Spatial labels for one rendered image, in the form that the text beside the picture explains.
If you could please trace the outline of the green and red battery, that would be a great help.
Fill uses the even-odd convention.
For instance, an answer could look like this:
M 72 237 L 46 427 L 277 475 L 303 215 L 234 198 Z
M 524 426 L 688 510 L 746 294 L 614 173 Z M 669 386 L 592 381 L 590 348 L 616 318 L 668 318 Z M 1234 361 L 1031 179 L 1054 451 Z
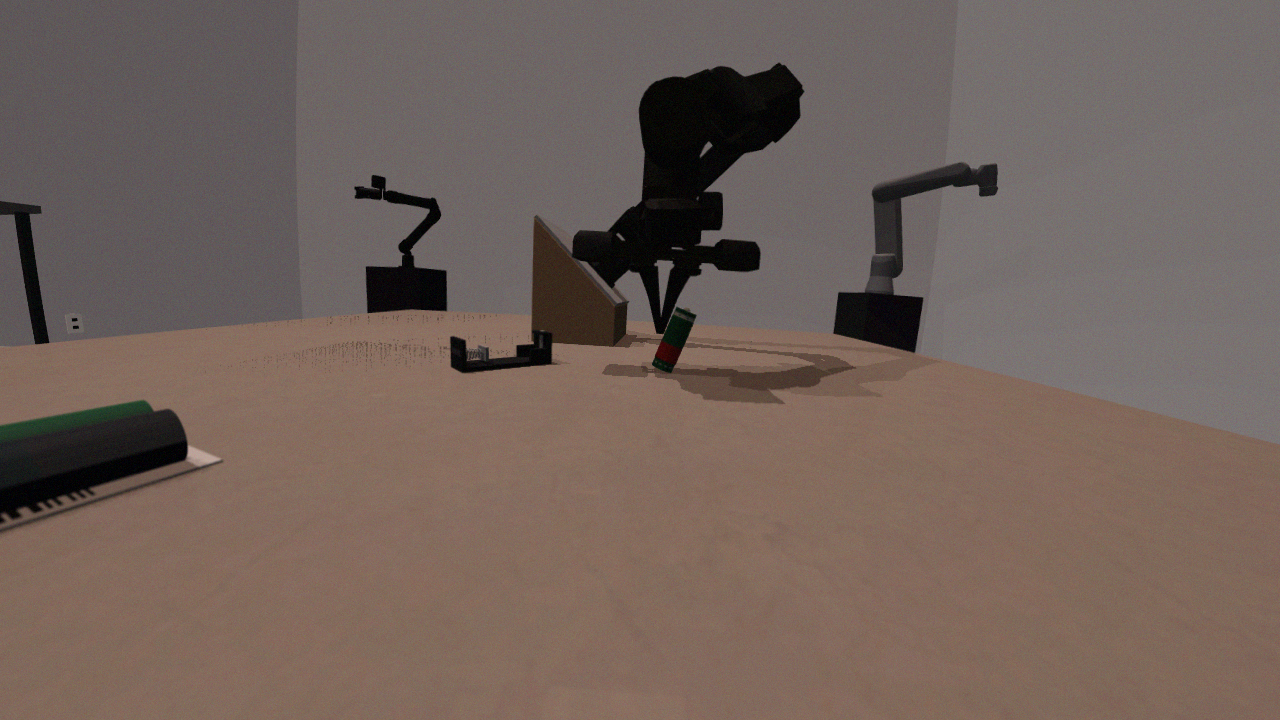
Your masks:
M 690 313 L 689 307 L 675 309 L 675 314 L 669 319 L 669 324 L 652 363 L 653 366 L 657 366 L 662 372 L 672 373 L 696 316 L 696 314 Z

